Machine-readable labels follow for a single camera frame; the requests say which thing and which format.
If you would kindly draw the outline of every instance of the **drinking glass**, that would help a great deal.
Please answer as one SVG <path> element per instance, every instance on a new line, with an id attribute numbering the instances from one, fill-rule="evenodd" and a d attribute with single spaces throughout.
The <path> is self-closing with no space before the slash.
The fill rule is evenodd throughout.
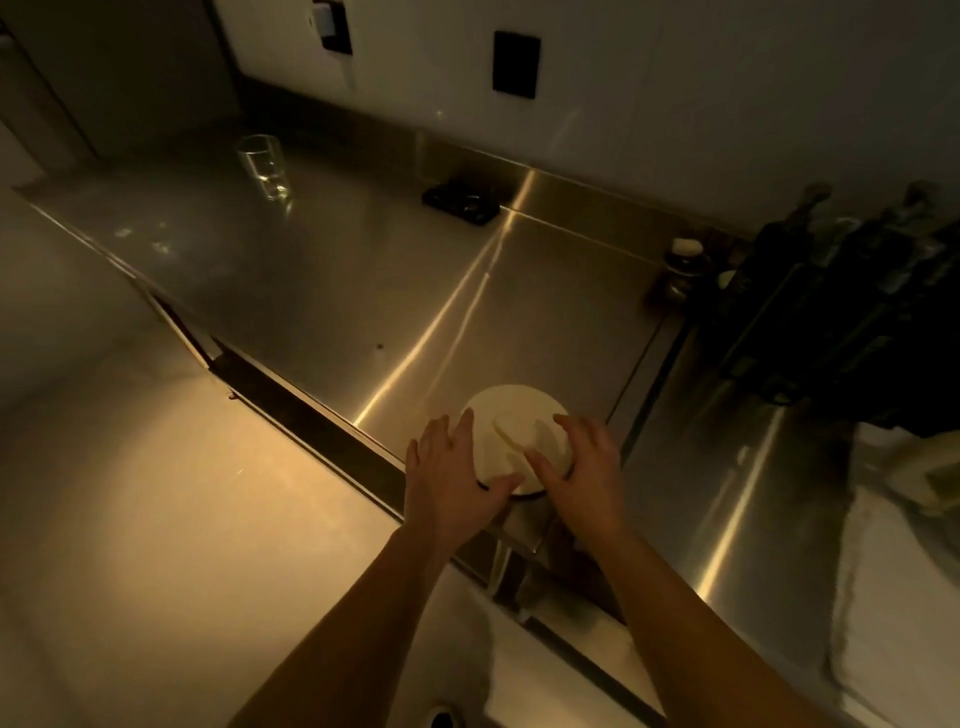
<path id="1" fill-rule="evenodd" d="M 290 196 L 279 139 L 264 133 L 244 136 L 237 142 L 236 150 L 240 163 L 257 181 L 264 197 L 286 200 Z"/>

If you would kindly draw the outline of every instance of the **white cloth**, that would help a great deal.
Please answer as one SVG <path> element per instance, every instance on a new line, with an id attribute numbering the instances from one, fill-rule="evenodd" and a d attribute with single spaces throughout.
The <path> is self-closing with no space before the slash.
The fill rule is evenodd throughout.
<path id="1" fill-rule="evenodd" d="M 854 452 L 854 483 L 862 451 L 859 458 Z M 838 571 L 833 673 L 852 703 L 899 728 L 955 728 L 960 589 L 896 504 L 862 485 L 854 491 Z"/>

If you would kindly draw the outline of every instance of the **bottle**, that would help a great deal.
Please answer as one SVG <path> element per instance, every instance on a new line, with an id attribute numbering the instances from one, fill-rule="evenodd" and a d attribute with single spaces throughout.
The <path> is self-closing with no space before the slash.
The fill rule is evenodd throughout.
<path id="1" fill-rule="evenodd" d="M 749 367 L 740 356 L 751 328 L 764 306 L 783 285 L 791 270 L 806 261 L 812 250 L 808 227 L 813 208 L 831 193 L 827 184 L 814 183 L 804 189 L 797 208 L 784 220 L 763 226 L 750 254 L 718 297 L 709 326 L 709 347 L 720 359 L 724 376 L 739 377 Z"/>
<path id="2" fill-rule="evenodd" d="M 790 347 L 760 387 L 766 399 L 789 404 L 817 389 L 830 353 L 862 325 L 877 303 L 881 279 L 893 276 L 910 259 L 915 236 L 906 228 L 930 214 L 938 189 L 926 181 L 908 184 L 899 205 L 852 226 L 837 239 L 838 246 L 824 250 L 825 265 L 815 289 L 783 332 L 791 338 Z"/>

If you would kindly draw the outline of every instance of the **stainless steel countertop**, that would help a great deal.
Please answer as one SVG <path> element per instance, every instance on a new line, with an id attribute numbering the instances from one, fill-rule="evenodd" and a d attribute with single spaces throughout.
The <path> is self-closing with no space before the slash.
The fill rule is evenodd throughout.
<path id="1" fill-rule="evenodd" d="M 679 321 L 651 303 L 655 265 L 510 210 L 473 227 L 423 206 L 421 182 L 291 141 L 293 204 L 270 204 L 234 156 L 240 133 L 188 133 L 26 194 L 397 463 L 429 417 L 506 382 L 623 439 Z M 625 464 L 634 527 L 807 692 L 828 690 L 848 435 L 737 391 L 690 339 Z M 508 541 L 536 550 L 551 517 L 520 504 Z M 539 558 L 589 592 L 571 553 Z"/>
<path id="2" fill-rule="evenodd" d="M 398 465 L 429 418 L 495 384 L 609 418 L 663 320 L 645 302 L 656 266 L 507 209 L 474 227 L 424 206 L 422 182 L 293 139 L 292 204 L 270 203 L 233 152 L 242 133 L 186 133 L 25 193 Z M 535 551 L 552 513 L 524 504 L 500 533 Z"/>

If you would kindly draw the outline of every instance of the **right hand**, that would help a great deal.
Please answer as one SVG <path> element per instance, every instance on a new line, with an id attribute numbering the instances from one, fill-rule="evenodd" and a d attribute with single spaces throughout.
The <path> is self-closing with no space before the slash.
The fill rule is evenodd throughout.
<path id="1" fill-rule="evenodd" d="M 573 473 L 564 479 L 535 449 L 524 454 L 560 517 L 594 554 L 629 533 L 624 514 L 620 453 L 613 437 L 592 418 L 554 415 L 573 447 Z"/>

